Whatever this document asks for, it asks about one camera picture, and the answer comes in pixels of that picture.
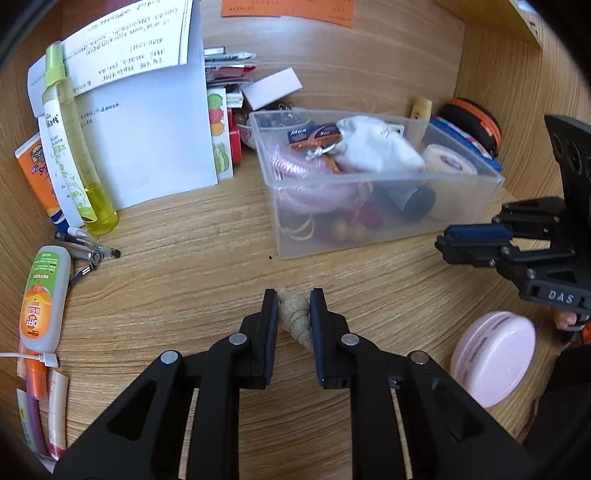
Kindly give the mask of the person's right hand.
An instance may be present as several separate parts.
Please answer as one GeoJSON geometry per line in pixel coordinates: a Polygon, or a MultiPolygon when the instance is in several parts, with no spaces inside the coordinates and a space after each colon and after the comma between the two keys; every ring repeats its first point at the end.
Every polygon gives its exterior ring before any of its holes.
{"type": "Polygon", "coordinates": [[[590,321],[579,324],[576,313],[557,309],[552,310],[552,318],[563,342],[575,345],[590,343],[590,321]]]}

